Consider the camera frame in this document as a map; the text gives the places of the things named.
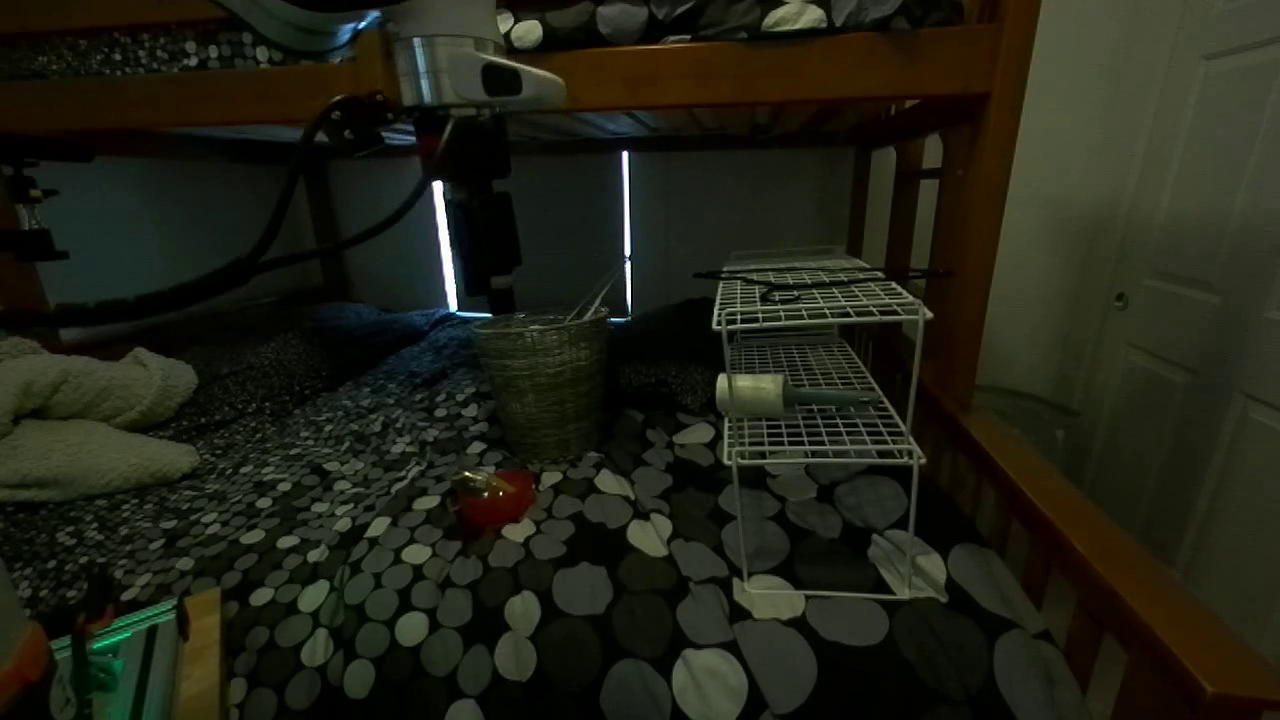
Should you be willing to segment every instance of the woven basket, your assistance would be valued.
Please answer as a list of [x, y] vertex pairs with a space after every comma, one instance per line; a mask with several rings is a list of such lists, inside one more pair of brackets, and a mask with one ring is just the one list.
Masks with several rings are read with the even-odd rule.
[[603, 429], [610, 318], [491, 318], [481, 369], [514, 452], [542, 462], [580, 459]]

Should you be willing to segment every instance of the door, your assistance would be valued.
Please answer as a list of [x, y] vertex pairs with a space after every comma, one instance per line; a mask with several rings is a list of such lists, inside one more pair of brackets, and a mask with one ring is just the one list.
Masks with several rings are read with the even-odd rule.
[[1083, 486], [1280, 658], [1280, 4], [1182, 0]]

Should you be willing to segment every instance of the wire rack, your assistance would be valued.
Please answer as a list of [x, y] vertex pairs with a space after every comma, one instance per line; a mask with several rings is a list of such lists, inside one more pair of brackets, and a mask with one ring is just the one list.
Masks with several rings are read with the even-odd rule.
[[866, 260], [814, 257], [787, 265], [724, 265], [713, 329], [903, 325], [927, 316], [911, 293]]
[[733, 371], [783, 371], [794, 389], [841, 389], [869, 400], [814, 404], [787, 416], [727, 416], [724, 462], [925, 462], [874, 371], [838, 330], [754, 330], [727, 342]]

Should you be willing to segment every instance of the polka dot bedding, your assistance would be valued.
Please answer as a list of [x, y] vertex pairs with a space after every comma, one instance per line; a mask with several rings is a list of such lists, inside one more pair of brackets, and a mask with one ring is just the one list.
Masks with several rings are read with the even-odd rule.
[[102, 563], [132, 603], [225, 592], [232, 715], [1083, 715], [1011, 573], [919, 495], [935, 599], [888, 592], [907, 474], [715, 462], [715, 420], [621, 407], [531, 467], [523, 524], [467, 536], [447, 486], [509, 462], [467, 325], [196, 441], [179, 482], [0, 508], [24, 599]]

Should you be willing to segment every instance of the wooden bed frame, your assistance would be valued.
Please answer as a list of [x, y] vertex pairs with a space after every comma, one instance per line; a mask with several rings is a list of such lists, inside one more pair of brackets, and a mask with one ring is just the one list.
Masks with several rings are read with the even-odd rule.
[[[888, 267], [911, 260], [917, 191], [939, 184], [919, 435], [932, 474], [1009, 553], [1046, 603], [1096, 715], [1280, 715], [1280, 670], [1210, 616], [1103, 521], [1073, 478], [997, 420], [971, 416], [1003, 187], [1035, 37], [1035, 0], [968, 0], [968, 22], [771, 44], [662, 44], [536, 56], [570, 79], [570, 108], [516, 121], [536, 148], [856, 145], [851, 252], [866, 249], [869, 152], [898, 152]], [[5, 37], [213, 22], [210, 0], [7, 0]], [[0, 79], [0, 137], [303, 122], [343, 93], [397, 94], [379, 37], [349, 65], [145, 79]], [[943, 167], [925, 167], [925, 137]], [[0, 260], [0, 306], [44, 302], [40, 275]]]

